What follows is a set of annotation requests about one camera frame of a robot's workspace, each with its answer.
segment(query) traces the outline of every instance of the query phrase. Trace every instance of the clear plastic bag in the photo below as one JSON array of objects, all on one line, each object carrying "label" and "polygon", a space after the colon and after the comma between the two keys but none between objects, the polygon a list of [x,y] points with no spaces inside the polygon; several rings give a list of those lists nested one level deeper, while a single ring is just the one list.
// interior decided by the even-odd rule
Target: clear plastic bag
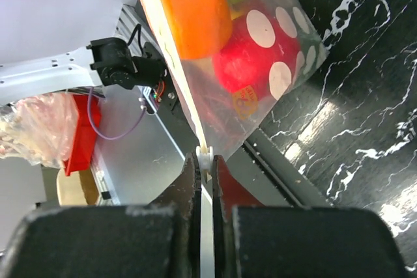
[{"label": "clear plastic bag", "polygon": [[327,57],[298,0],[141,0],[202,151],[226,159]]},{"label": "clear plastic bag", "polygon": [[0,108],[0,158],[63,167],[71,153],[78,110],[70,94],[43,94]]}]

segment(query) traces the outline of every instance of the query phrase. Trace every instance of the marble countertop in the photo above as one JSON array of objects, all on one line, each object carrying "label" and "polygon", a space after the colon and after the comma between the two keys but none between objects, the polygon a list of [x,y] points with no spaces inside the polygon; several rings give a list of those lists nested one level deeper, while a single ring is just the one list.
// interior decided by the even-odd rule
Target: marble countertop
[{"label": "marble countertop", "polygon": [[417,275],[417,0],[300,0],[330,51],[261,130],[340,206],[390,227]]}]

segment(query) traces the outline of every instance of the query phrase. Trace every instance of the purple cable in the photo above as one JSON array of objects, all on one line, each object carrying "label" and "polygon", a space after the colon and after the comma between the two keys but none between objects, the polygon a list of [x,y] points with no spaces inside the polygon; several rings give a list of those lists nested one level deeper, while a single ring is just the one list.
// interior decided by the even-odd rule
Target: purple cable
[{"label": "purple cable", "polygon": [[139,123],[141,122],[141,120],[143,118],[143,115],[145,115],[146,109],[142,110],[142,113],[140,114],[137,122],[127,132],[125,132],[121,135],[118,135],[116,137],[107,137],[106,135],[103,135],[102,133],[100,133],[100,130],[98,130],[97,126],[94,125],[93,118],[91,117],[91,101],[93,100],[93,90],[94,90],[94,87],[91,87],[90,92],[89,92],[89,98],[87,100],[87,115],[89,116],[89,121],[90,121],[91,127],[97,133],[97,135],[99,135],[101,138],[106,139],[106,140],[118,140],[118,139],[123,138],[124,136],[128,135],[129,133],[131,133],[136,128],[136,126],[139,125]]}]

